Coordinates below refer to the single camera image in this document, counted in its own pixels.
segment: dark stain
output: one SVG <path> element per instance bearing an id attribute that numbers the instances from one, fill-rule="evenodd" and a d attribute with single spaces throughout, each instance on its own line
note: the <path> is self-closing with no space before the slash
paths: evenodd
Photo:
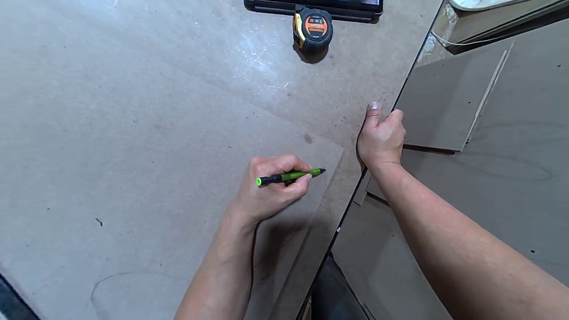
<path id="1" fill-rule="evenodd" d="M 304 140 L 306 141 L 307 144 L 313 143 L 312 137 L 311 137 L 308 133 L 305 133 L 304 136 L 303 136 L 303 138 L 304 138 Z"/>

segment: hand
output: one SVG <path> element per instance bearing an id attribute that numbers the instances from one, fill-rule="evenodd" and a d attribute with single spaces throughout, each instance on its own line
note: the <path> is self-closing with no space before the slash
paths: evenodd
<path id="1" fill-rule="evenodd" d="M 249 224 L 257 224 L 263 219 L 270 218 L 306 194 L 312 175 L 304 175 L 287 187 L 284 183 L 271 183 L 258 187 L 255 180 L 258 177 L 269 177 L 289 171 L 310 172 L 311 170 L 309 165 L 293 154 L 272 158 L 255 157 L 249 163 L 229 211 L 239 215 L 242 221 Z"/>
<path id="2" fill-rule="evenodd" d="M 405 138 L 405 128 L 401 120 L 403 111 L 391 112 L 381 121 L 381 106 L 377 102 L 368 105 L 364 126 L 358 138 L 357 148 L 360 158 L 367 167 L 391 162 L 401 164 L 401 149 Z"/>

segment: fingernail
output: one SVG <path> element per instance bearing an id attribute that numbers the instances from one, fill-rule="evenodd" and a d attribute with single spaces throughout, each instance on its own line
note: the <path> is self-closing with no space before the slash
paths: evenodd
<path id="1" fill-rule="evenodd" d="M 375 102 L 375 101 L 372 102 L 372 103 L 370 103 L 370 104 L 368 104 L 368 110 L 377 109 L 377 108 L 379 108 L 379 107 L 380 107 L 380 104 L 377 103 L 377 102 Z"/>

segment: black pants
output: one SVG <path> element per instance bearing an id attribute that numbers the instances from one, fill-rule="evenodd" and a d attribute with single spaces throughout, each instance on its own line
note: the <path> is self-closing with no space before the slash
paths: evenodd
<path id="1" fill-rule="evenodd" d="M 369 320 L 332 254 L 314 279 L 313 320 Z"/>

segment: forearm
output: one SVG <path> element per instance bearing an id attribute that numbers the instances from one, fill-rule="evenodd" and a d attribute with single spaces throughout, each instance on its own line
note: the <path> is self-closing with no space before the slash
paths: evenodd
<path id="1" fill-rule="evenodd" d="M 568 290 L 400 165 L 370 168 L 421 270 L 455 318 L 567 316 Z"/>
<path id="2" fill-rule="evenodd" d="M 228 209 L 175 320 L 243 319 L 251 291 L 254 233 L 255 224 Z"/>

